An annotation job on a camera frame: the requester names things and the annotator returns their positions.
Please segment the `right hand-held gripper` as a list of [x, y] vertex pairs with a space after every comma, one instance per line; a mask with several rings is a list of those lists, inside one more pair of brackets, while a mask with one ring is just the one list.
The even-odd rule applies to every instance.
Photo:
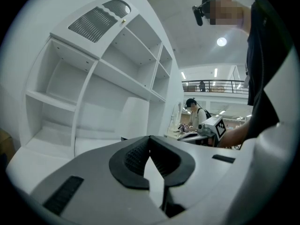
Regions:
[[198, 137], [199, 134], [207, 135], [207, 136], [215, 135], [218, 140], [221, 140], [225, 132], [226, 132], [226, 127], [222, 117], [214, 116], [214, 117], [210, 117], [209, 119], [199, 124], [197, 132], [183, 133], [177, 138], [177, 140], [183, 141], [186, 139]]

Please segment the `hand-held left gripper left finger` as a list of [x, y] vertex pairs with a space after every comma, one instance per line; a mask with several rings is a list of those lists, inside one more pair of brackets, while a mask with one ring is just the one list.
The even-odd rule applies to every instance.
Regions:
[[149, 189], [144, 178], [145, 166], [150, 157], [149, 137], [138, 137], [121, 141], [123, 148], [117, 150], [109, 160], [112, 176], [129, 189]]

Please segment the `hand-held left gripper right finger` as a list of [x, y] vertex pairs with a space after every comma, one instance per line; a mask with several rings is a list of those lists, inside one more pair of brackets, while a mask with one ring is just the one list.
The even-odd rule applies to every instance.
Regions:
[[166, 187], [183, 185], [195, 170], [195, 160], [175, 146], [175, 141], [150, 136], [150, 157], [164, 179]]

